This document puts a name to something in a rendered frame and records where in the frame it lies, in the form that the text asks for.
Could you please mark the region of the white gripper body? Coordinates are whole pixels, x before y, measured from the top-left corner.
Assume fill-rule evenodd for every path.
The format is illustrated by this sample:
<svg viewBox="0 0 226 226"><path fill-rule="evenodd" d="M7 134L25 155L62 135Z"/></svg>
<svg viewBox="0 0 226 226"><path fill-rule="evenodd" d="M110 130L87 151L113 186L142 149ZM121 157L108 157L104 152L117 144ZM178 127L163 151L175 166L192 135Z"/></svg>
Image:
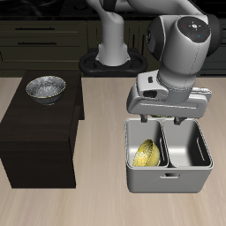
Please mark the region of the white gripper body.
<svg viewBox="0 0 226 226"><path fill-rule="evenodd" d="M179 104L157 101L149 97L139 96L137 85L133 85L128 95L126 108L130 114L162 117L203 117L212 92L207 88L194 87L189 98Z"/></svg>

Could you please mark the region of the yellow bowl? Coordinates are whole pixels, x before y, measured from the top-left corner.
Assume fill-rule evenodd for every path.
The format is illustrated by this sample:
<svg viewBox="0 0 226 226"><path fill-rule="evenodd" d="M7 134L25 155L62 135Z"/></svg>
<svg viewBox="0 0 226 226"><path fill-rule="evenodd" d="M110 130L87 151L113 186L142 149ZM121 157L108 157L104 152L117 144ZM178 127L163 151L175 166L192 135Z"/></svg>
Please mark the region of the yellow bowl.
<svg viewBox="0 0 226 226"><path fill-rule="evenodd" d="M151 139L147 139L139 146L132 165L134 167L154 167L158 166L160 162L159 148Z"/></svg>

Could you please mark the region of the white two-bin basket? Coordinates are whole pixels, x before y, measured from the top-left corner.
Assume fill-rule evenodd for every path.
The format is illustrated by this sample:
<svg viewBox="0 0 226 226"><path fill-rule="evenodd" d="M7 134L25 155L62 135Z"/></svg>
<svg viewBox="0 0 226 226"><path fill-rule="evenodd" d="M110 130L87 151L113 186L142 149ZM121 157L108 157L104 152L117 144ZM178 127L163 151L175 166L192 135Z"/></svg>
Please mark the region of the white two-bin basket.
<svg viewBox="0 0 226 226"><path fill-rule="evenodd" d="M205 184L214 163L195 119L175 125L172 118L138 118L124 122L127 187L137 193L192 193ZM139 146L151 139L160 150L161 162L155 167L134 167Z"/></svg>

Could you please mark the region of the dark wooden cabinet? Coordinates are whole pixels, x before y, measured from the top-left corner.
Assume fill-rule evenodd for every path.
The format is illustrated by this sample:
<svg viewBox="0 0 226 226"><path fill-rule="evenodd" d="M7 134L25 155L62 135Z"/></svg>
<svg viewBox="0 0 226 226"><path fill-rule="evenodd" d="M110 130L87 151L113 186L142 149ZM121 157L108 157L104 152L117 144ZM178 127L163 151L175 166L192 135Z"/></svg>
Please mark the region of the dark wooden cabinet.
<svg viewBox="0 0 226 226"><path fill-rule="evenodd" d="M66 83L61 99L41 105L26 93L33 79ZM0 160L13 188L74 188L73 151L84 107L79 71L27 71L0 123Z"/></svg>

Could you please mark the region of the dark kitchen cupboards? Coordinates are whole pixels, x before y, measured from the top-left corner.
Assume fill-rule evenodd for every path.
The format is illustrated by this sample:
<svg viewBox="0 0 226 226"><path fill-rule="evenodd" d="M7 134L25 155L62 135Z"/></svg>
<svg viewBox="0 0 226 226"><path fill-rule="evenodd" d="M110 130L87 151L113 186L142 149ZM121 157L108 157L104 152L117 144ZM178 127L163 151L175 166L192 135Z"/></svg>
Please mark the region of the dark kitchen cupboards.
<svg viewBox="0 0 226 226"><path fill-rule="evenodd" d="M100 17L103 31L120 38L113 44L128 55L124 63L130 60L124 34L107 23L119 19L119 12L155 18L204 14L190 0L0 0L0 71L79 69L79 60L94 39L87 30L86 8Z"/></svg>

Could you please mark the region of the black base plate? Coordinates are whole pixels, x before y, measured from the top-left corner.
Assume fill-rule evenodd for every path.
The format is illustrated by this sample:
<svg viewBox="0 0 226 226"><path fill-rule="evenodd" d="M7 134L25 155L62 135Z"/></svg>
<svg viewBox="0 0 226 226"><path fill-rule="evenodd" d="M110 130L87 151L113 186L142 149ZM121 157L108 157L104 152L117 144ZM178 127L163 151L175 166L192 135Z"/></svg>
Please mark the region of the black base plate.
<svg viewBox="0 0 226 226"><path fill-rule="evenodd" d="M107 66L95 58L98 48L91 48L79 60L79 69L85 77L96 78L131 78L147 69L147 60L135 48L128 48L130 60L119 66Z"/></svg>

